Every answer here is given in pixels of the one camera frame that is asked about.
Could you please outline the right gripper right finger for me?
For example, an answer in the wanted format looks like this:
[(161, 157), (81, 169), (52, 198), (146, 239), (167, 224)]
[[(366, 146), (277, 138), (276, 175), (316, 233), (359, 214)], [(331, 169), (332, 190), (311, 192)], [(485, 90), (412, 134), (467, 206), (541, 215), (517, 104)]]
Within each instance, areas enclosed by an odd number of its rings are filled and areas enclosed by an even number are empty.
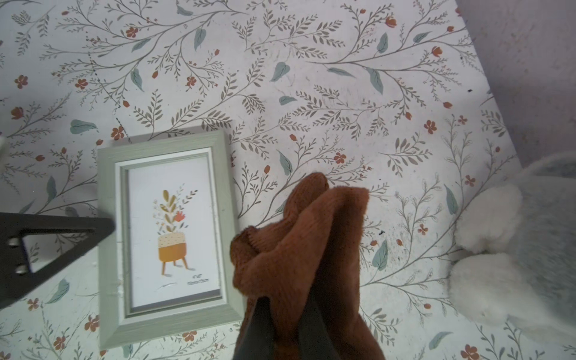
[(307, 301), (298, 321), (298, 351), (302, 360), (341, 359), (315, 301)]

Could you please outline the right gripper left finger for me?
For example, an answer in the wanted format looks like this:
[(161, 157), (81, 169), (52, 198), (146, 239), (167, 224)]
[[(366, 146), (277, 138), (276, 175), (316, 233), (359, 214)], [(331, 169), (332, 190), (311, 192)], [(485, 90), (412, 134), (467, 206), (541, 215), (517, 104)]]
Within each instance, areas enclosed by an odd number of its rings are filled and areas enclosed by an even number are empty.
[(275, 327), (270, 301), (259, 298), (250, 315), (244, 337), (235, 350), (233, 360), (272, 360), (274, 358)]

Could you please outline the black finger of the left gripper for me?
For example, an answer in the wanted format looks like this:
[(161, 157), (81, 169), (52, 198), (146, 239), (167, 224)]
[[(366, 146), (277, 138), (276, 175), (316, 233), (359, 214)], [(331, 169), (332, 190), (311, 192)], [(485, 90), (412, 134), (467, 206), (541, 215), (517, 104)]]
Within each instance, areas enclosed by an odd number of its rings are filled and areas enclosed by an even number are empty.
[(1, 214), (1, 308), (7, 308), (115, 230), (108, 217)]

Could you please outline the brown cloth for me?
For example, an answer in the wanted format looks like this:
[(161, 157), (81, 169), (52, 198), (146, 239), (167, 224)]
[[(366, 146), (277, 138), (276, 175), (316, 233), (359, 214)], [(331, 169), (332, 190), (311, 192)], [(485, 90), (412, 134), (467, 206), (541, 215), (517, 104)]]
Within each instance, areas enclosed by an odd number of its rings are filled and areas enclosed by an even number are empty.
[(369, 193), (330, 187), (315, 172), (289, 195), (283, 218), (250, 226), (231, 243), (233, 286), (247, 299), (241, 341), (257, 300), (270, 301), (274, 359), (300, 359), (298, 324), (309, 299), (322, 314), (341, 359), (382, 359), (359, 314), (359, 246)]

